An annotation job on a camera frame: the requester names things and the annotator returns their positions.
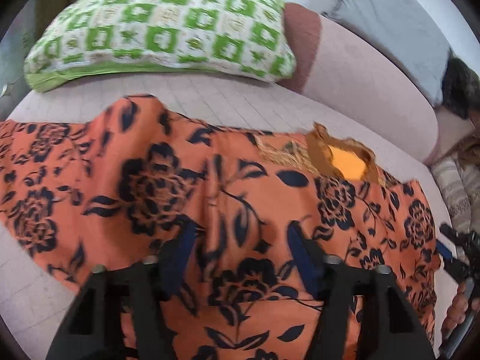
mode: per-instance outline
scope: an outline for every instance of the hand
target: hand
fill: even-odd
[[[465,283],[458,286],[457,294],[453,298],[452,305],[447,310],[447,318],[443,321],[442,335],[445,336],[460,323],[465,321],[465,312],[469,308],[469,300],[464,295]],[[480,310],[480,299],[474,299],[472,301],[472,309]]]

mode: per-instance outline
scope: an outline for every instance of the orange floral garment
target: orange floral garment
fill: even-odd
[[[322,305],[287,234],[301,228],[351,266],[387,264],[434,331],[434,221],[417,181],[385,188],[262,159],[265,131],[208,125],[153,96],[117,101],[87,124],[0,125],[1,219],[43,269],[77,290],[196,223],[183,283],[163,303],[180,360],[303,359]],[[274,134],[306,145],[302,134]],[[346,358],[362,300],[352,296]],[[134,345],[125,316],[124,331]]]

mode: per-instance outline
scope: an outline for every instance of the quilted bed surface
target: quilted bed surface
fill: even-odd
[[[150,93],[172,111],[217,125],[288,132],[310,129],[314,121],[321,123],[334,137],[352,137],[367,145],[376,153],[377,164],[399,180],[419,180],[437,227],[450,223],[426,166],[346,116],[276,84],[191,73],[93,76],[47,93],[30,92],[10,118],[84,123],[123,95],[136,93]],[[456,288],[443,271],[436,275],[435,288],[438,347],[440,324]],[[31,360],[45,359],[73,297],[36,266],[7,231],[0,231],[0,314]]]

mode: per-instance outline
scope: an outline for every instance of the gray cloth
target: gray cloth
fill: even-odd
[[[450,44],[417,0],[337,0],[325,16],[396,64],[432,107],[442,103]]]

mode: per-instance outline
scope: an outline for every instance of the black handle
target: black handle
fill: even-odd
[[[440,345],[440,355],[443,359],[451,359],[455,351],[458,349],[463,339],[470,332],[478,311],[472,309],[472,292],[475,287],[473,278],[469,277],[466,281],[466,289],[464,295],[469,299],[469,308],[466,311],[465,321],[458,325],[453,331],[447,334]]]

